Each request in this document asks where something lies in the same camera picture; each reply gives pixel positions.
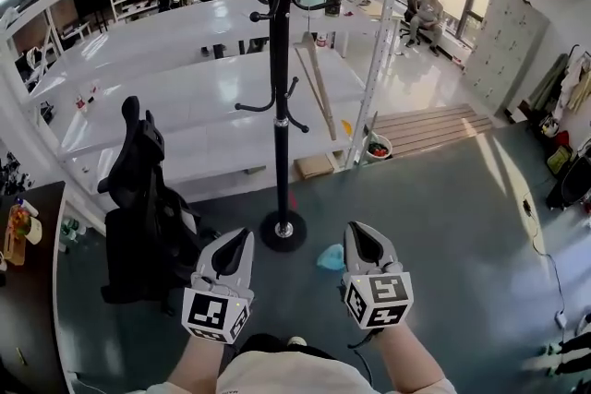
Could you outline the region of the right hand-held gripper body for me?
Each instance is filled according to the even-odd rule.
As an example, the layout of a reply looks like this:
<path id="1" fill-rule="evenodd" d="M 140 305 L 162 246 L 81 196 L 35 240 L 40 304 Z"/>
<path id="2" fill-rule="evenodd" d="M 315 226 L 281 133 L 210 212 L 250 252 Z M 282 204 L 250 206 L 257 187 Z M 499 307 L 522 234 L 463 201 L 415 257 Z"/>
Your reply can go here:
<path id="1" fill-rule="evenodd" d="M 342 298 L 349 315 L 363 330 L 399 325 L 413 305 L 410 273 L 401 263 L 384 267 L 345 267 Z"/>

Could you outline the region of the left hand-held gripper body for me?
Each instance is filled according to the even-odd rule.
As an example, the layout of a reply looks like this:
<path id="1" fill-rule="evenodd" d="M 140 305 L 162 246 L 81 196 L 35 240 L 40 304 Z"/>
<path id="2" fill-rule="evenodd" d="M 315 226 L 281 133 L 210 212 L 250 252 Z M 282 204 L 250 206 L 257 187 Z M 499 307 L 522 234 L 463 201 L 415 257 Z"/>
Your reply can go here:
<path id="1" fill-rule="evenodd" d="M 194 337 L 234 344 L 250 317 L 250 276 L 193 273 L 184 290 L 181 324 Z"/>

